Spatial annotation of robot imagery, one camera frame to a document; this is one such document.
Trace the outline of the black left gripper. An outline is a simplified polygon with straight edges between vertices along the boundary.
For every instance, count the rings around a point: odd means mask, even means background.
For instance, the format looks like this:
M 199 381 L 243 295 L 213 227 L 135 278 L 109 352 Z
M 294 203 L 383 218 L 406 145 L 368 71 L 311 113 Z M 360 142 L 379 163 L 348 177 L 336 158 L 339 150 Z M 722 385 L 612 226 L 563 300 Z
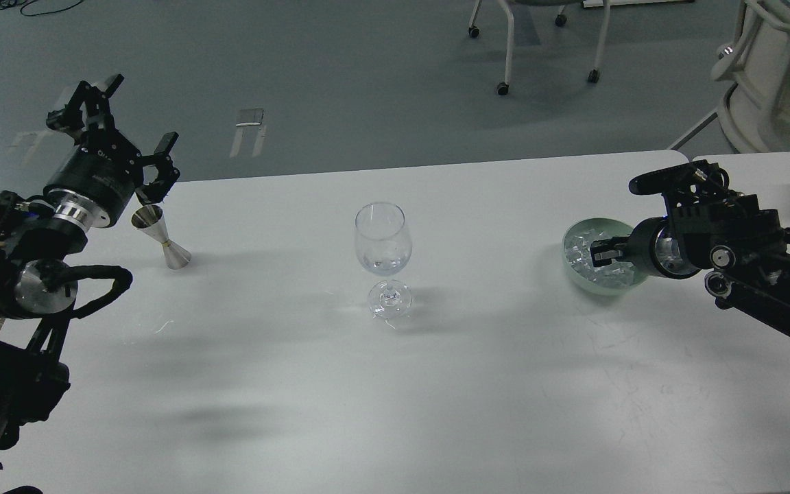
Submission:
M 180 177 L 171 157 L 178 132 L 166 132 L 153 153 L 139 156 L 138 168 L 129 160 L 104 156 L 125 151 L 125 137 L 116 128 L 110 109 L 110 98 L 122 82 L 121 74 L 110 76 L 101 86 L 78 82 L 64 106 L 46 116 L 46 126 L 72 138 L 74 148 L 48 180 L 42 195 L 53 205 L 81 198 L 88 203 L 86 209 L 96 215 L 95 228 L 114 226 L 135 191 L 141 205 L 162 203 Z M 156 170 L 156 177 L 146 183 L 143 171 L 147 167 Z

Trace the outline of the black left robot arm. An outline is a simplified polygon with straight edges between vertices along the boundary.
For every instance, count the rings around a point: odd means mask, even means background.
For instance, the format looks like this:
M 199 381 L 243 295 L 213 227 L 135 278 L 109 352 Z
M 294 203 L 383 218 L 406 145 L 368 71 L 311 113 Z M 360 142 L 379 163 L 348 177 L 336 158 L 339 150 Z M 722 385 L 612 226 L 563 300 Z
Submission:
M 151 154 L 116 127 L 110 101 L 123 82 L 79 82 L 47 127 L 73 147 L 40 194 L 0 191 L 0 451 L 45 421 L 70 388 L 60 356 L 70 322 L 107 307 L 132 284 L 125 267 L 70 266 L 92 228 L 113 227 L 132 200 L 157 205 L 178 181 L 167 132 Z

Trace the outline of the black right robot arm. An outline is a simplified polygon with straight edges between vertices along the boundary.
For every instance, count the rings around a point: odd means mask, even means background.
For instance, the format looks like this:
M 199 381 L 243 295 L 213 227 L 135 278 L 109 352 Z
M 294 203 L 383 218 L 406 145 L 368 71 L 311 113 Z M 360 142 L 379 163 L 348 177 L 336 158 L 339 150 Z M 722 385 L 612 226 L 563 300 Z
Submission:
M 624 261 L 668 279 L 705 272 L 720 309 L 740 310 L 790 337 L 790 228 L 754 194 L 734 191 L 716 163 L 692 161 L 643 173 L 634 195 L 661 195 L 667 213 L 642 221 L 627 237 L 590 245 L 596 267 Z

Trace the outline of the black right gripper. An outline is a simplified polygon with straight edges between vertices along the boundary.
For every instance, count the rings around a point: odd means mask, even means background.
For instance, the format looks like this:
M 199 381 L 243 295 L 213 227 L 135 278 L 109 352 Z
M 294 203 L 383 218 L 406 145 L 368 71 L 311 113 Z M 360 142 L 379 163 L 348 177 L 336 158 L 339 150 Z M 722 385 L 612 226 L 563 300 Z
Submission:
M 622 261 L 653 277 L 688 279 L 700 272 L 682 254 L 665 217 L 640 222 L 628 237 L 609 237 L 590 244 L 590 262 L 594 267 Z

